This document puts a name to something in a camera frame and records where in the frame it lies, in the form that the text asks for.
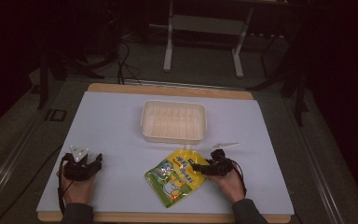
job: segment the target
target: metal stand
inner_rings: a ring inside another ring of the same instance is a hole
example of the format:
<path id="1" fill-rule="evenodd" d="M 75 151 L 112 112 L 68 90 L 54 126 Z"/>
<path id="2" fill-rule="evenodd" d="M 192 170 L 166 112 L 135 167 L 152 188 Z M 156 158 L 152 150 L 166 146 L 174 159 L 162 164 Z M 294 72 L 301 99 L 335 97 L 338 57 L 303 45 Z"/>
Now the metal stand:
<path id="1" fill-rule="evenodd" d="M 172 64 L 172 32 L 173 29 L 206 32 L 224 35 L 238 35 L 239 40 L 232 49 L 235 72 L 238 78 L 243 77 L 240 52 L 243 40 L 246 37 L 249 22 L 252 18 L 254 8 L 250 7 L 245 21 L 233 21 L 203 17 L 193 17 L 173 14 L 173 0 L 170 1 L 170 14 L 168 19 L 168 42 L 165 50 L 164 72 L 171 71 Z"/>

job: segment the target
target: wooden table edge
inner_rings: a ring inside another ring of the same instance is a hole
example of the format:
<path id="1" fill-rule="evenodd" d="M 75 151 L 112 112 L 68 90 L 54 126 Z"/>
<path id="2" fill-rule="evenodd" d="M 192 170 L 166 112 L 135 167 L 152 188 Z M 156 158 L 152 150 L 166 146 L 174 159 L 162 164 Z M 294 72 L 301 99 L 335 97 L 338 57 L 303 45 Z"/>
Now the wooden table edge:
<path id="1" fill-rule="evenodd" d="M 187 97 L 206 97 L 220 99 L 254 100 L 248 91 L 223 91 L 189 87 L 165 87 L 165 86 L 134 86 L 105 83 L 92 83 L 88 91 L 95 92 L 117 92 L 149 95 L 171 95 Z"/>
<path id="2" fill-rule="evenodd" d="M 61 221 L 61 212 L 38 212 L 41 221 Z M 268 223 L 288 223 L 290 215 L 263 215 Z M 141 223 L 234 223 L 232 214 L 177 214 L 177 213 L 95 213 L 95 222 Z"/>

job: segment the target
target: black cable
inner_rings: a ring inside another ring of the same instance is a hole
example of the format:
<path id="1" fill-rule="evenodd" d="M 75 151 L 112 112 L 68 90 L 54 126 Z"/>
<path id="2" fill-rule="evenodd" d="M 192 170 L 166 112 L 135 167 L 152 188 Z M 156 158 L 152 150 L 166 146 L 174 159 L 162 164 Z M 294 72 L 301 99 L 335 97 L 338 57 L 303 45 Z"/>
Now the black cable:
<path id="1" fill-rule="evenodd" d="M 127 48 L 127 54 L 123 59 L 123 62 L 126 62 L 127 58 L 129 57 L 129 54 L 130 54 L 130 46 L 128 44 L 126 44 L 125 42 L 123 42 L 123 41 L 120 41 L 120 43 Z"/>
<path id="2" fill-rule="evenodd" d="M 58 204 L 60 206 L 60 210 L 62 213 L 65 212 L 65 204 L 63 202 L 63 193 L 62 193 L 62 166 L 63 166 L 63 162 L 67 161 L 66 159 L 66 154 L 65 156 L 62 157 L 61 161 L 60 161 L 60 166 L 58 169 L 58 188 L 57 188 L 57 192 L 58 192 Z"/>
<path id="3" fill-rule="evenodd" d="M 25 186 L 25 188 L 22 190 L 22 192 L 17 196 L 17 198 L 10 204 L 10 206 L 1 214 L 1 219 L 7 214 L 7 212 L 14 206 L 14 204 L 19 200 L 19 198 L 25 193 L 25 191 L 31 186 L 31 184 L 36 179 L 37 175 L 39 175 L 40 171 L 43 169 L 43 167 L 48 163 L 48 161 L 62 148 L 62 145 L 57 147 L 49 156 L 48 158 L 43 162 L 43 164 L 39 167 L 39 169 L 36 171 L 32 179 L 28 182 L 28 184 Z"/>
<path id="4" fill-rule="evenodd" d="M 130 77 L 123 77 L 123 79 L 134 78 L 134 79 L 136 79 L 138 81 L 139 85 L 142 86 L 141 81 L 138 79 L 138 76 L 141 74 L 141 71 L 136 67 L 133 67 L 133 66 L 130 66 L 130 65 L 126 64 L 123 59 L 121 59 L 121 61 L 123 61 L 122 65 L 124 65 L 127 68 L 127 71 L 131 74 Z M 133 72 L 130 70 L 130 68 L 135 69 L 138 73 L 136 75 L 133 74 Z"/>
<path id="5" fill-rule="evenodd" d="M 62 196 L 65 195 L 66 191 L 69 189 L 69 187 L 72 186 L 72 184 L 75 182 L 75 180 L 72 180 L 71 183 L 66 187 L 66 189 L 63 191 Z"/>
<path id="6" fill-rule="evenodd" d="M 235 173 L 237 173 L 238 177 L 241 179 L 243 195 L 246 196 L 246 191 L 247 191 L 247 189 L 246 189 L 246 187 L 245 187 L 245 181 L 243 180 L 243 172 L 242 172 L 242 169 L 241 169 L 240 165 L 239 165 L 236 161 L 229 160 L 229 159 L 227 159 L 227 158 L 225 158 L 225 157 L 224 157 L 224 159 L 227 160 L 227 161 L 229 161 L 229 162 L 231 162 L 231 163 L 234 162 L 234 163 L 237 165 L 237 167 L 240 168 L 241 172 L 238 170 L 237 167 L 235 167 L 234 165 L 232 166 L 232 168 L 234 169 Z"/>
<path id="7" fill-rule="evenodd" d="M 123 78 L 123 64 L 120 62 L 120 56 L 117 55 L 118 71 L 117 71 L 117 84 L 125 84 Z"/>

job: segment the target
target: cartoon character on bag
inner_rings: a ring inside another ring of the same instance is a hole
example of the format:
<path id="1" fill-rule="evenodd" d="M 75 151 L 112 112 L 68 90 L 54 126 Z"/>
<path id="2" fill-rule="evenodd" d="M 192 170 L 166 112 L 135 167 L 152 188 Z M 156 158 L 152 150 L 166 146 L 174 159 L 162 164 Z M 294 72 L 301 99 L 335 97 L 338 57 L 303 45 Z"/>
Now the cartoon character on bag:
<path id="1" fill-rule="evenodd" d="M 185 185 L 185 180 L 176 179 L 173 175 L 170 176 L 170 181 L 168 181 L 164 186 L 163 190 L 168 197 L 175 199 L 182 192 L 182 186 Z"/>

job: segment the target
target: white table leg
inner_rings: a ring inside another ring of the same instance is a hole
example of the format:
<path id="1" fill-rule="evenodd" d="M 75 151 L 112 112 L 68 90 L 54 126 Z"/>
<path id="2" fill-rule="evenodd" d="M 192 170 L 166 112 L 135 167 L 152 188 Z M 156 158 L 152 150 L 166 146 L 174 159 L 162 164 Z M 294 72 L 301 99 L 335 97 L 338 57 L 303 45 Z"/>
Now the white table leg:
<path id="1" fill-rule="evenodd" d="M 234 60 L 235 73 L 236 73 L 238 78 L 243 77 L 241 59 L 240 59 L 240 51 L 241 51 L 241 48 L 242 48 L 243 40 L 246 37 L 246 31 L 248 30 L 249 22 L 250 22 L 250 20 L 252 18 L 253 11 L 254 11 L 253 7 L 249 8 L 248 15 L 246 17 L 246 21 L 243 22 L 243 26 L 241 28 L 241 33 L 240 33 L 240 37 L 239 37 L 237 47 L 232 49 L 232 58 Z"/>
<path id="2" fill-rule="evenodd" d="M 165 59 L 164 59 L 164 72 L 171 71 L 171 62 L 172 62 L 172 13 L 173 9 L 173 0 L 170 1 L 170 17 L 168 18 L 168 42 L 167 49 L 165 50 Z"/>

